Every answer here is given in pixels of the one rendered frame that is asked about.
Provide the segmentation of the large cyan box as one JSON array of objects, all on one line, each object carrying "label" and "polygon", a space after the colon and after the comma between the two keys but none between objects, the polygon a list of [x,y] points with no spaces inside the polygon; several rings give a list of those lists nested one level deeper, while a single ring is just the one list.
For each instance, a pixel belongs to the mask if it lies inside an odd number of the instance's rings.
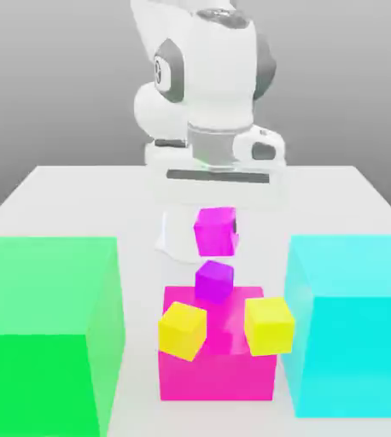
[{"label": "large cyan box", "polygon": [[296,416],[391,417],[391,235],[296,235],[283,367]]}]

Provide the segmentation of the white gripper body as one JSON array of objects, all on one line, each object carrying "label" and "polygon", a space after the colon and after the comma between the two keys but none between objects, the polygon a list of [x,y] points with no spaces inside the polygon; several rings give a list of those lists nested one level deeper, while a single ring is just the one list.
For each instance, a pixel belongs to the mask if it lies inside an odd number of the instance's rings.
[{"label": "white gripper body", "polygon": [[167,205],[272,207],[284,201],[284,168],[209,172],[201,168],[156,168],[155,198]]}]

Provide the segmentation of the small magenta cube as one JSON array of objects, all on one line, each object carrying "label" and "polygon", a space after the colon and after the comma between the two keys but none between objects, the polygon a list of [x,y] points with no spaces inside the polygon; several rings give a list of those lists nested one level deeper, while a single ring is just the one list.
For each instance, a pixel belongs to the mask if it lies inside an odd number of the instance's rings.
[{"label": "small magenta cube", "polygon": [[232,243],[234,207],[207,207],[197,214],[193,229],[198,253],[203,257],[231,257],[236,253]]}]

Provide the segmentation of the large green box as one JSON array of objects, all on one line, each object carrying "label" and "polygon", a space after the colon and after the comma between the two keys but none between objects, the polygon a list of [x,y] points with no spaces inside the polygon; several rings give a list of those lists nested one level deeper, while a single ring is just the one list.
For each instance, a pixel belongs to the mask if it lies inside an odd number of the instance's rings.
[{"label": "large green box", "polygon": [[107,437],[124,346],[114,238],[0,236],[0,437]]}]

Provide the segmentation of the large pink box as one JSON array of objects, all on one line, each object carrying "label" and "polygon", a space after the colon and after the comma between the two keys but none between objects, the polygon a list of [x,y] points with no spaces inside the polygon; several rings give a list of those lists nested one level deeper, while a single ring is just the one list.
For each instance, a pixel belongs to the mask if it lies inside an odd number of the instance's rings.
[{"label": "large pink box", "polygon": [[235,287],[222,303],[198,300],[189,286],[167,286],[163,309],[175,301],[207,311],[207,339],[192,361],[159,352],[162,400],[271,400],[277,357],[251,355],[244,334],[244,304],[261,287]]}]

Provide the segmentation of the small purple cube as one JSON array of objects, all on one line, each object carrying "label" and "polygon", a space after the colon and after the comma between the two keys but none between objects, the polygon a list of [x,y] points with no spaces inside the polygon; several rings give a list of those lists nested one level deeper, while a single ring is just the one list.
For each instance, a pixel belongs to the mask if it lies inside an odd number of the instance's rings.
[{"label": "small purple cube", "polygon": [[206,261],[195,273],[195,297],[221,303],[234,288],[234,268],[217,261]]}]

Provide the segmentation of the small yellow cube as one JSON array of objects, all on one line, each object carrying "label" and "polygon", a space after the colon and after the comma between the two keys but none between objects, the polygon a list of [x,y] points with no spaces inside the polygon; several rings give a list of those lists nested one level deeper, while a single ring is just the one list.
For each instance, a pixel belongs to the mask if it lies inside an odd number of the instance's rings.
[{"label": "small yellow cube", "polygon": [[254,357],[291,353],[295,319],[283,297],[249,298],[244,333]]},{"label": "small yellow cube", "polygon": [[158,322],[160,352],[192,362],[207,339],[207,311],[174,301]]}]

